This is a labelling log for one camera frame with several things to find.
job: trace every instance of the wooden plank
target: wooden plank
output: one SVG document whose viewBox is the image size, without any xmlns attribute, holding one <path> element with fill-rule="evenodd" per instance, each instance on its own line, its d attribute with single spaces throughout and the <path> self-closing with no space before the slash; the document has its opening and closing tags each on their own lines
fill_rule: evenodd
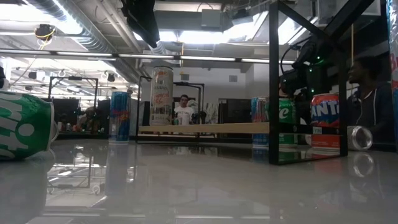
<svg viewBox="0 0 398 224">
<path fill-rule="evenodd" d="M 141 126 L 139 131 L 151 132 L 178 132 L 178 133 L 269 133 L 269 123 L 234 123 L 234 124 L 193 124 L 193 125 L 166 125 Z"/>
</svg>

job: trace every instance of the table surface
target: table surface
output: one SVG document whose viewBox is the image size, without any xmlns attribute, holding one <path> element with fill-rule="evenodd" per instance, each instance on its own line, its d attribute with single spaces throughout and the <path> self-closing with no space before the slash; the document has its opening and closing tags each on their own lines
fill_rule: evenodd
<svg viewBox="0 0 398 224">
<path fill-rule="evenodd" d="M 396 223 L 398 155 L 272 166 L 244 144 L 55 141 L 0 163 L 2 223 Z M 283 149 L 283 157 L 330 151 Z"/>
</svg>

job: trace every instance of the green soda can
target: green soda can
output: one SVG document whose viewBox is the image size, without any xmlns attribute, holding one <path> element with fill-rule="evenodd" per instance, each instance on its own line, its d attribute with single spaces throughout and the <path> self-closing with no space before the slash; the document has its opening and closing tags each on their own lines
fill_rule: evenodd
<svg viewBox="0 0 398 224">
<path fill-rule="evenodd" d="M 294 102 L 290 99 L 279 100 L 279 122 L 295 124 L 296 123 L 296 108 Z M 296 146 L 296 134 L 279 134 L 280 146 Z"/>
<path fill-rule="evenodd" d="M 52 103 L 0 91 L 0 159 L 25 159 L 46 151 L 57 136 Z"/>
</svg>

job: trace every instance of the tall white can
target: tall white can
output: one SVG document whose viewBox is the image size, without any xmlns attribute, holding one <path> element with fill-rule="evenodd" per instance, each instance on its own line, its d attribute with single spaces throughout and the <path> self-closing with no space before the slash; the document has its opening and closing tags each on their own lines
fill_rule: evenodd
<svg viewBox="0 0 398 224">
<path fill-rule="evenodd" d="M 150 125 L 172 124 L 173 69 L 154 67 L 150 93 Z"/>
</svg>

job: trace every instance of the dark jacket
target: dark jacket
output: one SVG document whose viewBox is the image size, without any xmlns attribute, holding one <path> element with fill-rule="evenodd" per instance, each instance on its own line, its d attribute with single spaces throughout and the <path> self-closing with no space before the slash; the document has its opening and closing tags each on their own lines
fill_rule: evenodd
<svg viewBox="0 0 398 224">
<path fill-rule="evenodd" d="M 348 100 L 348 125 L 360 125 L 373 134 L 374 142 L 394 142 L 391 84 L 380 83 L 364 100 L 358 88 Z"/>
</svg>

